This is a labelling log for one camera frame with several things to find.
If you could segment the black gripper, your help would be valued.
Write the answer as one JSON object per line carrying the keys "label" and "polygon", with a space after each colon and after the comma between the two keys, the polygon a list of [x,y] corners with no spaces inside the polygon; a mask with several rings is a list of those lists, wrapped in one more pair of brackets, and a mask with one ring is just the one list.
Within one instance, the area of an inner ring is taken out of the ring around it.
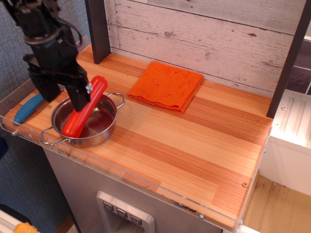
{"label": "black gripper", "polygon": [[23,60],[29,66],[29,74],[43,99],[51,102],[60,94],[59,84],[65,85],[74,109],[79,112],[90,102],[93,87],[86,71],[78,65],[78,47],[69,25],[59,25],[50,34],[24,36],[32,49]]}

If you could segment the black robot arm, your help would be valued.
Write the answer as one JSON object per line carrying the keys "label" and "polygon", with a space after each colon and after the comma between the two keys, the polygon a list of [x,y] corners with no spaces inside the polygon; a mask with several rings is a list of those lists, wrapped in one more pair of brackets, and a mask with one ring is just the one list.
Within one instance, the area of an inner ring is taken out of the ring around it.
{"label": "black robot arm", "polygon": [[76,111],[90,102],[91,84],[77,63],[75,27],[59,17],[55,0],[4,0],[3,5],[22,29],[23,40],[32,49],[23,60],[38,91],[48,102],[60,94],[63,85]]}

